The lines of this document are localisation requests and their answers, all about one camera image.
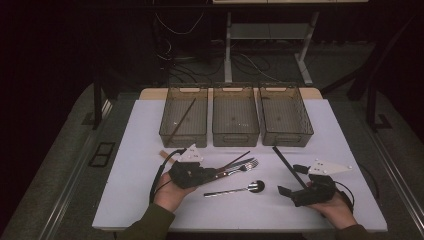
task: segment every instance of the dark background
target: dark background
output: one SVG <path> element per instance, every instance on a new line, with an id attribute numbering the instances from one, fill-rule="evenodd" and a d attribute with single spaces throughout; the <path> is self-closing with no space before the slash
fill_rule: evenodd
<path id="1" fill-rule="evenodd" d="M 418 11 L 418 2 L 376 0 L 366 8 L 327 10 L 320 15 L 314 40 L 387 42 Z M 165 19 L 184 29 L 186 21 L 197 16 L 168 14 Z M 0 232 L 93 76 L 102 79 L 109 98 L 116 98 L 120 91 L 158 86 L 166 78 L 155 53 L 156 48 L 160 50 L 161 36 L 206 60 L 210 39 L 224 37 L 224 13 L 207 13 L 200 27 L 184 37 L 172 36 L 153 19 L 151 12 L 137 10 L 83 10 L 72 1 L 0 2 Z M 260 21 L 261 17 L 240 20 Z M 421 9 L 376 79 L 381 91 L 424 139 L 420 113 L 423 79 L 418 75 L 424 63 L 422 26 Z"/>

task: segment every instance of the person's left hand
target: person's left hand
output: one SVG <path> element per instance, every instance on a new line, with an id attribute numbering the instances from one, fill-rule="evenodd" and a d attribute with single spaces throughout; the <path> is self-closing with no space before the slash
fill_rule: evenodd
<path id="1" fill-rule="evenodd" d="M 167 172 L 160 177 L 156 189 L 158 190 L 156 191 L 153 203 L 170 212 L 177 210 L 184 197 L 196 190 L 195 187 L 187 189 L 178 187 L 172 182 L 171 177 Z"/>

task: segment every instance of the gray floor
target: gray floor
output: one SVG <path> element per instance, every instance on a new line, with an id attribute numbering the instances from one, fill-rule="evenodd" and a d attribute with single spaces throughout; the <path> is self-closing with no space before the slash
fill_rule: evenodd
<path id="1" fill-rule="evenodd" d="M 210 63 L 195 61 L 186 53 L 179 54 L 176 66 L 179 70 L 171 70 L 170 81 L 190 82 L 193 81 L 192 77 L 199 82 L 223 81 L 222 45 L 219 42 L 214 44 L 216 58 Z M 258 81 L 271 77 L 301 83 L 301 75 L 293 58 L 298 47 L 284 41 L 236 42 L 232 48 L 233 81 Z M 313 44 L 305 59 L 314 81 L 313 87 L 321 89 L 355 70 L 372 49 L 372 44 Z M 258 74 L 256 68 L 267 76 Z M 392 129 L 379 130 L 377 134 L 371 132 L 364 120 L 366 99 L 349 101 L 345 95 L 348 89 L 349 84 L 346 84 L 324 97 L 329 99 L 357 162 L 364 166 L 363 175 L 388 223 L 389 231 L 377 233 L 375 239 L 423 239 L 411 216 L 413 211 L 399 193 L 399 184 L 385 167 L 387 159 L 392 160 L 417 202 L 424 203 L 423 144 L 381 94 L 378 95 L 377 113 L 388 118 Z M 93 229 L 91 223 L 137 97 L 137 93 L 121 94 L 118 100 L 107 105 L 105 120 L 94 131 L 89 124 L 93 111 L 92 87 L 84 91 L 2 240 L 114 239 L 112 233 Z M 87 166 L 101 142 L 115 142 L 111 160 L 104 168 Z M 332 232 L 308 233 L 304 236 L 309 240 L 333 239 Z M 257 236 L 257 239 L 270 238 Z"/>

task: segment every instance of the chopstick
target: chopstick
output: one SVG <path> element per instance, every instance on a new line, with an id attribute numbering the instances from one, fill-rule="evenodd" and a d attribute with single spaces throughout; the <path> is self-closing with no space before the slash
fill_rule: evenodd
<path id="1" fill-rule="evenodd" d="M 234 159 L 233 161 L 231 161 L 230 163 L 228 163 L 227 165 L 225 165 L 225 166 L 223 166 L 223 167 L 221 167 L 221 168 L 218 168 L 218 172 L 222 172 L 222 171 L 224 171 L 228 166 L 230 166 L 231 164 L 233 164 L 233 163 L 235 163 L 237 160 L 239 160 L 240 158 L 242 158 L 242 157 L 244 157 L 244 156 L 246 156 L 248 153 L 250 153 L 250 151 L 247 151 L 247 152 L 245 152 L 245 153 L 243 153 L 240 157 L 238 157 L 238 158 L 236 158 L 236 159 Z"/>
<path id="2" fill-rule="evenodd" d="M 193 104 L 194 104 L 195 101 L 196 101 L 196 98 L 194 98 L 193 101 L 190 103 L 190 105 L 188 106 L 187 110 L 185 111 L 183 117 L 178 122 L 177 126 L 175 127 L 174 131 L 172 131 L 171 136 L 169 136 L 168 141 L 166 141 L 166 143 L 165 143 L 165 147 L 168 146 L 168 144 L 171 142 L 171 140 L 174 137 L 174 135 L 177 133 L 178 129 L 180 128 L 181 124 L 183 123 L 183 121 L 184 121 L 185 117 L 187 116 L 188 112 L 190 112 L 191 107 L 193 107 Z"/>
<path id="3" fill-rule="evenodd" d="M 159 155 L 161 155 L 164 159 L 166 159 L 166 158 L 169 156 L 169 154 L 168 154 L 167 152 L 165 152 L 164 150 L 161 150 L 161 151 L 159 152 Z M 175 162 L 175 160 L 174 160 L 173 158 L 170 158 L 170 159 L 168 160 L 168 163 L 173 164 L 174 162 Z"/>

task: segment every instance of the sleeve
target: sleeve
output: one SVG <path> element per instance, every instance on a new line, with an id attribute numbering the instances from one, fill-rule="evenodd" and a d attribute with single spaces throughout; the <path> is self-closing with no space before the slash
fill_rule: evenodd
<path id="1" fill-rule="evenodd" d="M 168 210 L 150 204 L 143 217 L 119 234 L 119 240 L 165 239 L 175 215 Z"/>
<path id="2" fill-rule="evenodd" d="M 336 240 L 371 240 L 372 234 L 367 232 L 367 230 L 362 225 L 353 225 L 336 232 Z"/>

